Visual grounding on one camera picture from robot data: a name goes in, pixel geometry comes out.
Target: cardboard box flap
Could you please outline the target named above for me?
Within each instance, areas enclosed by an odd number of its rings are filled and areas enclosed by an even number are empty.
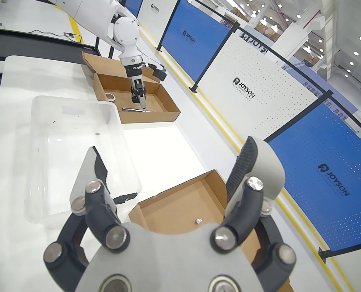
[[[84,52],[82,52],[82,58],[85,64],[87,64],[91,68],[91,70],[93,70],[97,74],[113,75],[117,77],[127,78],[125,68],[119,60],[109,59],[107,57],[100,57],[94,54]],[[143,80],[145,82],[160,82],[160,80],[154,77],[152,73],[152,69],[143,68]]]

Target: white floor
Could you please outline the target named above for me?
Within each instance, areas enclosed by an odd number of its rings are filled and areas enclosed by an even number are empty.
[[[0,22],[5,29],[30,32],[39,29],[44,32],[63,34],[72,32],[68,16],[52,5],[31,0],[9,0],[6,4],[0,3]],[[85,44],[94,45],[95,36],[80,28]],[[143,38],[138,47],[152,59],[159,59],[145,43]],[[100,52],[108,55],[109,46],[100,43]],[[118,58],[115,51],[113,58]],[[176,126],[186,138],[195,152],[200,163],[206,170],[216,169],[224,179],[227,179],[236,160],[236,154],[221,138],[204,114],[196,107],[194,100],[171,72],[168,72],[164,86],[181,110],[176,120]],[[336,291],[331,281],[325,277],[325,272],[302,241],[283,212],[276,206],[273,217],[286,243],[292,246],[297,255],[297,264],[290,277],[290,284],[296,292]]]

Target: robotic arm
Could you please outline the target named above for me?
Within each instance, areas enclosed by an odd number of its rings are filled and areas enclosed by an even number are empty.
[[[153,64],[143,62],[142,53],[136,47],[139,38],[138,21],[133,14],[116,0],[48,0],[62,8],[83,28],[98,36],[115,49],[121,51],[121,64],[131,82],[132,100],[146,109],[145,87],[142,67],[154,67],[154,76],[164,80],[166,74]],[[120,16],[113,29],[114,40],[108,36],[113,16]]]

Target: cardboard box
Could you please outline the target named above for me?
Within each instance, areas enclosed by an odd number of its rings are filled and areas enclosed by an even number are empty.
[[[112,93],[116,98],[115,104],[122,123],[155,123],[175,121],[178,118],[180,110],[160,84],[160,80],[152,75],[152,69],[143,68],[148,112],[125,112],[122,111],[123,107],[141,109],[141,106],[132,102],[130,80],[121,62],[88,53],[82,53],[82,58],[95,72],[93,87],[97,99],[108,101],[105,93]]]
[[[212,170],[140,202],[129,213],[129,218],[151,232],[179,235],[206,223],[220,224],[226,201],[225,182],[216,170]],[[195,223],[197,218],[202,219],[200,225]],[[267,247],[260,246],[253,230],[240,248],[248,261],[253,263],[258,250]],[[293,292],[289,280],[279,291]]]

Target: metal post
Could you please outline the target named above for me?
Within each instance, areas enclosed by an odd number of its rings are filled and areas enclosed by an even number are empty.
[[[358,244],[358,245],[355,245],[355,246],[352,246],[352,247],[347,247],[345,249],[338,249],[337,251],[331,251],[330,249],[328,249],[326,251],[322,251],[321,248],[318,248],[318,255],[321,257],[321,259],[325,263],[325,259],[327,257],[338,256],[338,255],[341,255],[341,254],[357,251],[359,249],[361,249],[361,244]]]
[[[202,77],[204,76],[204,74],[206,73],[207,69],[210,67],[210,65],[212,64],[212,62],[214,61],[214,59],[217,57],[218,53],[221,51],[221,49],[223,48],[224,44],[228,41],[229,37],[231,36],[232,33],[235,33],[236,30],[240,27],[240,24],[238,22],[235,22],[234,25],[232,25],[232,28],[229,30],[229,32],[226,34],[224,40],[221,42],[221,44],[218,46],[218,49],[215,51],[214,55],[211,57],[211,59],[209,60],[209,62],[207,63],[205,69],[201,72],[200,76],[198,77],[197,81],[194,83],[194,85],[192,87],[189,87],[189,89],[194,92],[197,93],[197,88],[198,88],[198,83],[201,81]]]
[[[328,90],[326,93],[324,93],[320,98],[315,100],[313,103],[311,103],[309,106],[307,106],[303,111],[301,111],[298,115],[296,115],[294,118],[292,118],[290,121],[288,121],[286,124],[284,124],[281,128],[279,128],[277,131],[273,132],[271,135],[269,135],[264,141],[270,142],[277,136],[279,136],[284,131],[288,130],[291,126],[293,126],[296,122],[301,120],[303,117],[305,117],[307,114],[309,114],[313,109],[316,109],[321,103],[323,103],[325,100],[330,98],[332,96],[333,92],[331,90]]]
[[[156,49],[157,49],[158,51],[161,51],[160,49],[161,49],[161,44],[163,43],[164,36],[165,36],[166,33],[167,33],[168,27],[170,26],[171,20],[172,20],[172,18],[174,17],[174,14],[175,14],[175,12],[176,12],[176,10],[177,10],[178,5],[179,5],[180,2],[181,2],[181,0],[177,0],[177,2],[175,3],[175,7],[174,7],[174,9],[172,10],[172,13],[171,13],[170,18],[168,19],[166,28],[164,29],[163,35],[162,35],[161,38],[160,38],[160,42],[159,42],[159,44],[157,45],[157,48],[156,48]]]

